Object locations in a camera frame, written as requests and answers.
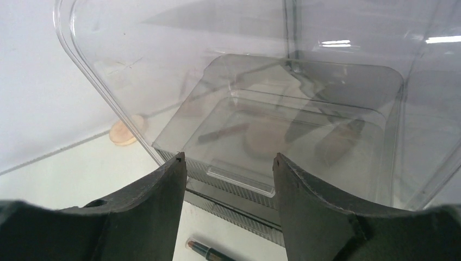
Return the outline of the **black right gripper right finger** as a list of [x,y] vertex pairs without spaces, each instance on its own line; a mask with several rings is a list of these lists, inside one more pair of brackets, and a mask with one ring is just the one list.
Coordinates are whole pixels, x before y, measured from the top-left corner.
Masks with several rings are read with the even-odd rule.
[[460,260],[460,206],[408,211],[349,194],[278,153],[273,161],[288,260]]

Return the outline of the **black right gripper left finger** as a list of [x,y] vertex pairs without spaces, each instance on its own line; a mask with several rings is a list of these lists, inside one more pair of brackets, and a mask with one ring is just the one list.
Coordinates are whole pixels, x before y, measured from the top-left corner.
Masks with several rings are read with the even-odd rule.
[[83,207],[1,202],[1,260],[172,260],[187,170],[184,153]]

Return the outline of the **clear acrylic makeup organizer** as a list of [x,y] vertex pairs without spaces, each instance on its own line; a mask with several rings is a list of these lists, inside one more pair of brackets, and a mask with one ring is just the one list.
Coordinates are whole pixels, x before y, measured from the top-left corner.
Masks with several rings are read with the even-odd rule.
[[53,22],[158,164],[185,153],[188,202],[276,244],[277,153],[385,206],[460,204],[460,1],[56,1]]

